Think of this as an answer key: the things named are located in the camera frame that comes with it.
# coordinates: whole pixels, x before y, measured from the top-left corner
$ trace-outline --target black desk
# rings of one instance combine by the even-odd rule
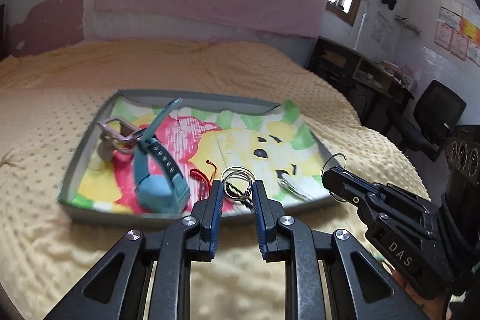
[[[384,72],[380,65],[371,62],[353,49],[327,39],[317,40],[307,69],[325,79],[346,98],[357,86],[371,91],[371,99],[366,110],[364,113],[358,114],[364,126],[370,121],[382,100],[388,100],[389,105],[395,105],[396,109],[403,113],[409,100],[413,99],[413,95],[399,84],[393,76]],[[362,71],[373,75],[381,86],[374,85],[364,79],[361,75]],[[386,124],[376,129],[384,135],[390,129],[386,116],[385,119]]]

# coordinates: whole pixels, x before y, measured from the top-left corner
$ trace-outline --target silver screw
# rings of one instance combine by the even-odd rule
[[[138,229],[132,229],[131,231],[128,231],[125,235],[127,240],[138,240],[142,236],[142,233]]]
[[[295,222],[295,219],[292,216],[282,216],[280,217],[280,223],[285,226],[291,226]]]
[[[197,223],[197,219],[193,216],[183,217],[181,223],[184,226],[194,226]]]
[[[347,240],[350,238],[350,232],[346,229],[339,229],[335,232],[335,236],[340,240]]]

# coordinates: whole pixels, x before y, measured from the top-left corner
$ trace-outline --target gray tray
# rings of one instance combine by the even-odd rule
[[[100,224],[104,226],[123,226],[127,228],[159,228],[171,224],[178,219],[179,214],[116,214],[102,212],[76,207],[69,203],[76,195],[78,186],[83,178],[86,167],[94,152],[101,131],[96,122],[109,117],[114,102],[118,98],[125,98],[132,102],[151,106],[165,106],[175,98],[182,98],[185,106],[196,109],[207,110],[211,112],[221,112],[222,110],[232,110],[241,114],[258,115],[267,112],[278,103],[268,102],[267,100],[234,97],[219,94],[204,94],[187,91],[167,91],[167,90],[119,90],[110,97],[100,107],[92,123],[88,126],[85,134],[71,158],[68,169],[60,186],[57,200],[70,216],[78,223]],[[320,154],[325,159],[332,155],[318,138],[313,136],[318,144]],[[336,160],[331,159],[329,166],[338,164]],[[286,208],[289,214],[295,214],[319,206],[329,205],[334,202],[330,195],[325,195],[312,202],[301,203]],[[227,215],[222,218],[222,223],[246,223],[253,221],[252,213]]]

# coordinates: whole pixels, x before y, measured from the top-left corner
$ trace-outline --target bedspread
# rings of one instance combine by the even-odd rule
[[[161,88],[291,99],[347,169],[428,197],[414,167],[362,127],[334,88],[272,47],[164,40],[84,43],[0,63],[0,283],[25,319],[42,319],[124,233],[72,224],[56,204],[69,158],[118,88]],[[372,250],[351,205],[302,214],[312,228],[350,230]],[[266,264],[253,225],[222,227],[212,263],[194,263],[192,319],[279,319],[284,266]]]

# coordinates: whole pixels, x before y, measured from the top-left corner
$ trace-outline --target office chair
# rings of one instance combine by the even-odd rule
[[[450,129],[460,119],[465,106],[465,101],[447,86],[432,80],[413,111],[419,130],[393,108],[388,108],[386,115],[402,135],[398,146],[402,152],[422,151],[435,162],[445,147]]]

